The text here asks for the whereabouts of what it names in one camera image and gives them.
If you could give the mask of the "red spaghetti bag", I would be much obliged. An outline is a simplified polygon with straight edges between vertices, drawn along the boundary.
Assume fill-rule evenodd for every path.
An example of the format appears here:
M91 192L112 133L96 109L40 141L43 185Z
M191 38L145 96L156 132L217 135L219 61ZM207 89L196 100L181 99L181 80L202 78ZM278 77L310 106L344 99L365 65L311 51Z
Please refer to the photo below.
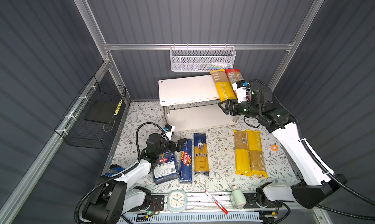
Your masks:
M237 85L238 82L244 81L244 78L238 68L225 69L225 73L227 75L229 83L231 84L234 90L238 88L238 85Z

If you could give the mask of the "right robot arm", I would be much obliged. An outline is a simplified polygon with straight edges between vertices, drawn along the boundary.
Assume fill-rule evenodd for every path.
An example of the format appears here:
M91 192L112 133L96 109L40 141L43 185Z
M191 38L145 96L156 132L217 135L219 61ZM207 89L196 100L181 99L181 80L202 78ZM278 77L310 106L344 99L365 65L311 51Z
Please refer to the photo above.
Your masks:
M345 176L336 174L324 163L303 136L297 117L265 83L252 79L248 82L240 80L234 85L218 82L215 87L222 111L226 115L257 119L282 144L301 174L301 181L295 184L266 183L259 187L255 198L260 207L267 207L274 201L283 206L287 202L297 202L307 209L318 207L339 215L374 221L373 216L351 214L320 204L340 188L370 205L375 202L347 187Z

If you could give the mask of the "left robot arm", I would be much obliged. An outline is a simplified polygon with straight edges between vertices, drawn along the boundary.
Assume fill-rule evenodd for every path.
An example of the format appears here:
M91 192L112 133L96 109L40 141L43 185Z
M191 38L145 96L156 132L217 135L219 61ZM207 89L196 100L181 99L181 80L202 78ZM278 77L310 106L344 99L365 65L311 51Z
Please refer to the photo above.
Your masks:
M78 201L73 214L75 223L116 224L122 214L149 204L150 195L147 190L137 187L135 183L158 166L162 154L180 152L181 142L171 139L174 126L166 124L161 127L152 122L151 125L160 129L161 133L150 134L146 147L140 149L139 132L147 124L141 124L136 130L137 161L128 168L112 165L110 171L100 177L98 184Z

